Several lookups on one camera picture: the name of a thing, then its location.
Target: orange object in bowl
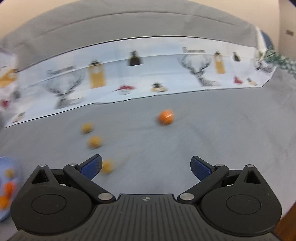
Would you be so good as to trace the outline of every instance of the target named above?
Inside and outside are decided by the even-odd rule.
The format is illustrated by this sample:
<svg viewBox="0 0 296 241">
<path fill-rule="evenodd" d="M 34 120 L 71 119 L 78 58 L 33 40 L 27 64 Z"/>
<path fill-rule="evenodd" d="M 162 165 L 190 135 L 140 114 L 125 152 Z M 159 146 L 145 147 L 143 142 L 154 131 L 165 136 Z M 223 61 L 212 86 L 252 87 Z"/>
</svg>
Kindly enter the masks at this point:
<svg viewBox="0 0 296 241">
<path fill-rule="evenodd" d="M 5 193 L 5 196 L 11 197 L 14 189 L 15 189 L 15 184 L 13 182 L 7 182 L 4 185 L 4 193 Z"/>
<path fill-rule="evenodd" d="M 160 113 L 159 122 L 164 125 L 169 125 L 174 121 L 174 113 L 171 110 L 164 110 Z"/>
<path fill-rule="evenodd" d="M 0 197 L 0 210 L 6 209 L 9 204 L 9 198 L 7 196 Z"/>
</svg>

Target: gray surface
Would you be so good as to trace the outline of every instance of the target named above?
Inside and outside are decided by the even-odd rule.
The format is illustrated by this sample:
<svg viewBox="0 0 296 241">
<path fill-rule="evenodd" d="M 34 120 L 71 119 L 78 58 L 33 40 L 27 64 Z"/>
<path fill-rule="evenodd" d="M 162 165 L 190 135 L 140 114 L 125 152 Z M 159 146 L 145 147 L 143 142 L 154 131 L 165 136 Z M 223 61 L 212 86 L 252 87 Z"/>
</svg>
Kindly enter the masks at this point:
<svg viewBox="0 0 296 241">
<path fill-rule="evenodd" d="M 40 237 L 20 231 L 11 241 L 279 241 L 271 233 L 258 237 L 233 237 L 206 223 L 193 205 L 175 202 L 167 195 L 122 195 L 117 202 L 99 205 L 79 228 L 62 235 Z"/>
<path fill-rule="evenodd" d="M 83 46 L 142 36 L 192 36 L 256 47 L 255 27 L 220 10 L 186 0 L 83 0 L 37 16 L 0 46 L 19 69 Z"/>
<path fill-rule="evenodd" d="M 81 163 L 94 154 L 113 159 L 110 175 L 94 181 L 109 192 L 175 196 L 198 182 L 190 171 L 197 155 L 231 169 L 254 164 L 278 197 L 285 214 L 296 200 L 296 80 L 278 69 L 261 88 L 210 90 L 92 104 L 1 130 L 0 155 L 20 160 L 24 178 L 46 163 L 52 169 Z M 176 120 L 156 117 L 172 109 Z M 84 122 L 95 130 L 80 134 Z M 86 146 L 98 134 L 104 145 Z M 0 223 L 0 240 L 11 236 Z"/>
</svg>

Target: white printed banner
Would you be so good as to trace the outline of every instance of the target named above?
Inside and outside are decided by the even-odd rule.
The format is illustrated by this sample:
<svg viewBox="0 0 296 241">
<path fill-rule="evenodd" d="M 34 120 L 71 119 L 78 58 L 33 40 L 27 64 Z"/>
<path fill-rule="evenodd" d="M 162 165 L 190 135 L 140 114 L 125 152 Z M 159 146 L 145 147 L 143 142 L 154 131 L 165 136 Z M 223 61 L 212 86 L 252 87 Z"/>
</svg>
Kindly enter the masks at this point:
<svg viewBox="0 0 296 241">
<path fill-rule="evenodd" d="M 6 126 L 91 103 L 261 87 L 275 68 L 259 67 L 258 61 L 255 48 L 192 37 L 145 37 L 77 49 L 19 72 L 21 97 Z"/>
</svg>

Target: gray fabric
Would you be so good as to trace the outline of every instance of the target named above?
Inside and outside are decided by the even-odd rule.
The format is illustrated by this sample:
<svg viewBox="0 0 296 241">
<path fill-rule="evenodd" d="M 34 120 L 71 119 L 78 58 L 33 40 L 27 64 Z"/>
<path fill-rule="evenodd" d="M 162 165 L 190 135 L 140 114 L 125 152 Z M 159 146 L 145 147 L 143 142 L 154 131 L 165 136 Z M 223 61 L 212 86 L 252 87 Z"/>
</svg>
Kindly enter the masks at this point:
<svg viewBox="0 0 296 241">
<path fill-rule="evenodd" d="M 0 156 L 22 163 L 27 178 L 40 163 L 52 169 L 81 163 L 98 153 L 115 171 L 94 182 L 119 193 L 178 195 L 198 182 L 190 159 L 198 155 L 231 169 L 254 164 L 278 197 L 285 214 L 296 199 L 296 83 L 278 69 L 261 88 L 211 90 L 92 104 L 1 130 Z M 157 115 L 172 109 L 176 120 L 160 126 Z M 84 122 L 95 130 L 80 134 Z M 100 135 L 104 145 L 86 146 Z M 0 241 L 15 229 L 0 223 Z"/>
<path fill-rule="evenodd" d="M 256 29 L 186 0 L 83 0 L 48 11 L 6 35 L 19 69 L 83 46 L 142 36 L 193 36 L 256 47 Z"/>
</svg>

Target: blue gripper pad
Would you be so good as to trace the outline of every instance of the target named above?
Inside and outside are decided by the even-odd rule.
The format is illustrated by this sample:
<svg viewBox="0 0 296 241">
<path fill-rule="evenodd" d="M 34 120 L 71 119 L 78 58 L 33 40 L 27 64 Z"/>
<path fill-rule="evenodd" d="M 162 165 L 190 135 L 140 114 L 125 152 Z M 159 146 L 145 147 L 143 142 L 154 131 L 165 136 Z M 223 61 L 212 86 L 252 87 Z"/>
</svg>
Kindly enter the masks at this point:
<svg viewBox="0 0 296 241">
<path fill-rule="evenodd" d="M 92 180 L 102 169 L 102 158 L 98 155 L 92 160 L 88 159 L 86 162 L 82 163 L 83 166 L 80 169 L 80 173 Z"/>
<path fill-rule="evenodd" d="M 192 173 L 200 180 L 204 180 L 215 171 L 215 167 L 205 162 L 198 156 L 194 156 L 190 161 Z"/>
</svg>

